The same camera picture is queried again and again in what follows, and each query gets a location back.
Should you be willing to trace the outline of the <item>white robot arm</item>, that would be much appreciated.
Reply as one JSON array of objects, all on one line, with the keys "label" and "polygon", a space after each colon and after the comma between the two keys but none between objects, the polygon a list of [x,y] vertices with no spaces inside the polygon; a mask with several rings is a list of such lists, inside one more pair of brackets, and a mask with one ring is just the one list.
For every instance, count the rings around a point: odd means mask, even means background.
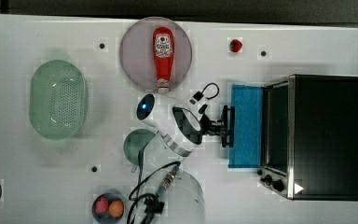
[{"label": "white robot arm", "polygon": [[142,153],[135,224],[206,224],[202,186],[185,165],[202,146],[200,123],[191,108],[149,93],[137,105],[136,117],[157,133]]}]

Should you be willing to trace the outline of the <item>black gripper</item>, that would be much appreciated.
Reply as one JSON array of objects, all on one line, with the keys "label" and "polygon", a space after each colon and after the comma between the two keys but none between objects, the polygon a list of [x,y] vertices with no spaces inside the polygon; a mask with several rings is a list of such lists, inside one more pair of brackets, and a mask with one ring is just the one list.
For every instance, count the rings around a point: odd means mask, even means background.
[{"label": "black gripper", "polygon": [[203,135],[214,136],[218,134],[217,123],[214,120],[209,119],[207,115],[201,117],[200,127]]}]

